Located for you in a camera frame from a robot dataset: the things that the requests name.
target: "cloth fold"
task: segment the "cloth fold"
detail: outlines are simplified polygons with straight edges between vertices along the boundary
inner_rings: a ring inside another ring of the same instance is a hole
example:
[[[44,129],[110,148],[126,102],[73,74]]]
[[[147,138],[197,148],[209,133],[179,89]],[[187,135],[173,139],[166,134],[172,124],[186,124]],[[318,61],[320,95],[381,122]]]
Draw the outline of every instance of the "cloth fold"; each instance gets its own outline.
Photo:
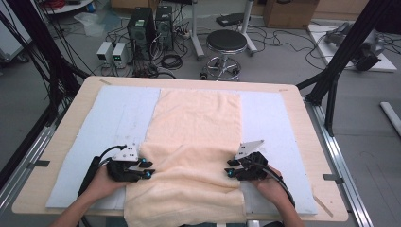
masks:
[[[224,171],[240,142],[239,95],[162,89],[140,148],[156,172],[127,186],[126,222],[135,227],[244,222],[239,181]]]

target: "forearm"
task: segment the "forearm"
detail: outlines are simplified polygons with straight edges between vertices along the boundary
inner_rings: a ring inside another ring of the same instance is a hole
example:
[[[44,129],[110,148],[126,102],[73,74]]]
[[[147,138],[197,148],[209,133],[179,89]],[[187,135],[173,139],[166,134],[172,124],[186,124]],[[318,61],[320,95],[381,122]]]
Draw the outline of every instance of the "forearm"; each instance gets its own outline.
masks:
[[[92,199],[85,194],[82,194],[76,201],[74,201],[62,214],[50,225],[50,227],[75,227],[79,223],[81,217],[85,212],[95,203],[96,200]]]

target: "metal rail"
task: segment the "metal rail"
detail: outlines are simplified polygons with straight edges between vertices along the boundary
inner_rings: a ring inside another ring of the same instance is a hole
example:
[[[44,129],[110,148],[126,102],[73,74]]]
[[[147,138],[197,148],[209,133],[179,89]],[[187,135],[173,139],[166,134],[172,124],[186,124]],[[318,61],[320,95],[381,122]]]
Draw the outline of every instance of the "metal rail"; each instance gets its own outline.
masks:
[[[26,183],[33,166],[36,161],[41,157],[44,149],[52,138],[56,125],[52,124],[49,127],[44,127],[41,133],[36,138],[29,151],[26,153],[24,159],[16,167],[15,171],[9,177],[9,180],[0,192],[0,217],[4,211],[8,208],[9,204],[15,199],[17,193]]]
[[[351,173],[348,170],[347,164],[341,154],[339,145],[335,137],[331,137],[328,130],[324,125],[324,110],[322,106],[313,106],[311,103],[306,103],[311,106],[314,114],[316,115],[319,123],[321,132],[323,134],[324,141],[326,143],[327,150],[329,151],[331,161],[336,168],[336,171],[340,178],[343,179],[341,184],[348,201],[350,202],[353,214],[357,220],[357,224],[360,227],[373,227],[372,221],[369,217],[368,211],[363,204],[362,198],[357,192],[354,180],[352,179]]]

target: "table surface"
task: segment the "table surface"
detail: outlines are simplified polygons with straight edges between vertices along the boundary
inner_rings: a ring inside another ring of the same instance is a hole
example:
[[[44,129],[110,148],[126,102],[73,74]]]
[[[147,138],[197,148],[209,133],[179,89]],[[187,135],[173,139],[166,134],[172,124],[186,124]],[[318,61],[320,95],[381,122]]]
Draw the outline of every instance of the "table surface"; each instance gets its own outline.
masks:
[[[61,209],[45,207],[47,199],[57,180],[62,162],[72,147],[86,115],[91,110],[97,93],[102,86],[121,85],[158,88],[192,88],[214,90],[256,91],[280,93],[285,102],[288,118],[291,123],[298,149],[304,162],[305,171],[313,197],[318,207],[315,216],[303,216],[303,220],[346,221],[348,213],[337,185],[333,181],[325,181],[323,174],[331,174],[325,159],[322,146],[306,111],[302,97],[294,85],[244,83],[204,80],[180,79],[129,79],[89,77],[83,83],[76,98],[68,109],[62,122],[54,133],[40,160],[50,161],[47,167],[36,166],[21,190],[12,211],[18,214],[59,214]],[[123,211],[95,211],[88,215],[123,216]],[[274,216],[256,217],[248,215],[248,219],[275,219]]]

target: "stool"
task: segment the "stool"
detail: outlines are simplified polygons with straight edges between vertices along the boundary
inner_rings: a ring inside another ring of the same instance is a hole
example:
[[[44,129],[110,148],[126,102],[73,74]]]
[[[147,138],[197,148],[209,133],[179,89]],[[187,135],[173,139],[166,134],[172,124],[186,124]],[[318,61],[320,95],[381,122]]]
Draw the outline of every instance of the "stool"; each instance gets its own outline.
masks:
[[[207,36],[206,43],[209,49],[221,56],[207,62],[200,73],[200,78],[207,79],[210,75],[216,80],[239,80],[241,65],[228,56],[241,53],[246,49],[245,36],[232,30],[217,30]]]

